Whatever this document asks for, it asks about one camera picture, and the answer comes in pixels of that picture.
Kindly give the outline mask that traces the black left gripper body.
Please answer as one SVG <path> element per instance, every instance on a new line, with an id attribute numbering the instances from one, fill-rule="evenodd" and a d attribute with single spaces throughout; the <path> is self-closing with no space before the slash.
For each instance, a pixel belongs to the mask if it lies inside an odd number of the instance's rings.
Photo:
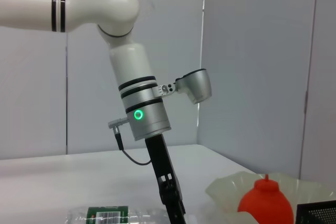
<path id="1" fill-rule="evenodd" d="M 162 134 L 145 139 L 162 203 L 181 203 L 182 194 L 179 181 L 171 162 L 169 152 Z"/>

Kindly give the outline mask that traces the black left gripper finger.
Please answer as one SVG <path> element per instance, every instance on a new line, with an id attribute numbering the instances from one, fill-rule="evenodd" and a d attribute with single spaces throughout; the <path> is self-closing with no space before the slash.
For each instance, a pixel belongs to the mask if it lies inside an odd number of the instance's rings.
<path id="1" fill-rule="evenodd" d="M 186 224 L 185 208 L 181 197 L 163 198 L 163 205 L 166 207 L 171 224 Z"/>

